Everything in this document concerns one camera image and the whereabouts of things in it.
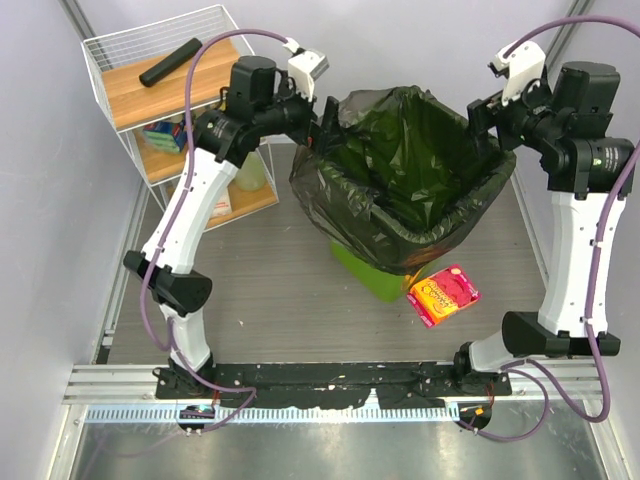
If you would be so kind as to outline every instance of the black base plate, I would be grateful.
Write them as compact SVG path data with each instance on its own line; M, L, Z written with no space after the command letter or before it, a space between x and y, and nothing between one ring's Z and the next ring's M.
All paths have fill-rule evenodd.
M160 370L165 371L157 375L164 385L159 380L157 398L212 397L210 390L193 385L190 378L180 381L186 372L179 367L177 374L169 368ZM209 370L208 378L224 387L256 387L255 408L356 408L364 404L372 388L380 408L442 407L440 397L486 396L488 386L460 384L452 365L435 362L219 364ZM493 394L510 395L508 379L496 382ZM237 407L245 398L246 394L220 395L225 407Z

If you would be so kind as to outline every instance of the wooden shelf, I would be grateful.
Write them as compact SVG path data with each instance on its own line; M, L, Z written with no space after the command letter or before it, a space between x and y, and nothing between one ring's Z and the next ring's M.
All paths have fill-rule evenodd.
M140 131L136 130L134 135L149 183L156 184L180 174L189 150L186 146L180 153L167 153L147 144Z
M207 230L247 215L248 213L260 210L261 208L278 203L278 198L276 197L276 194L273 193L269 182L267 182L260 190L256 190L255 192L245 192L240 190L234 182L231 182L229 185L229 199L231 201L231 208L233 209L232 212L229 215L209 219L206 227Z
M184 85L191 62L187 62L151 88L140 83L139 75L164 56L106 71L102 74L116 130L122 131L184 111ZM200 105L219 97L229 85L231 66L239 54L231 40L223 40L205 53L196 67L191 102Z

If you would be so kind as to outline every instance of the gray floor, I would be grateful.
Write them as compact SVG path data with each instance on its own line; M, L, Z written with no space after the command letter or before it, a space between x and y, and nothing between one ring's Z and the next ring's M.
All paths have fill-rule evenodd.
M406 300L381 303L331 256L291 194L293 147L274 153L280 204L205 234L196 257L214 281L205 321L218 361L449 360L465 341L494 333L507 310L539 308L544 289L510 183L444 263L462 265L482 300L427 330ZM160 216L150 201L141 243ZM127 285L110 363L166 361L142 327L139 288L135 279Z
M487 430L531 428L540 402L500 402ZM606 478L586 422L553 405L533 437L495 443L448 423L230 425L202 437L173 438L178 427L88 425L72 479L405 480Z

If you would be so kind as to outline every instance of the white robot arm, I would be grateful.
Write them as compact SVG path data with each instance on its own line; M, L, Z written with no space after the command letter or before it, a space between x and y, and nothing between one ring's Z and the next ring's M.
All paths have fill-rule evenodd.
M262 137L284 133L299 144L313 142L322 148L330 133L324 127L337 113L337 101L330 97L323 125L315 122L314 82L328 68L328 62L323 54L304 50L288 40L285 48L293 56L287 71L278 70L275 62L259 56L241 57L234 64L225 110L206 112L194 127L194 170L184 202L180 205L179 193L186 188L188 164L158 228L141 252L129 251L124 259L125 267L142 279L167 224L180 209L158 255L149 289L167 322L173 322L169 373L175 378L170 381L178 379L180 383L181 379L196 392L201 386L188 374L183 359L205 379L214 366L203 320L212 283L193 270L196 250L214 205ZM280 83L274 92L276 74Z

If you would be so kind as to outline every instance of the plastic bag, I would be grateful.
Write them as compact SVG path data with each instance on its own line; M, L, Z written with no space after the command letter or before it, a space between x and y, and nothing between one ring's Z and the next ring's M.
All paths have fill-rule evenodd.
M466 119L418 87L356 91L340 103L344 141L299 147L289 181L311 222L379 270L411 275L459 245L513 173L480 159Z

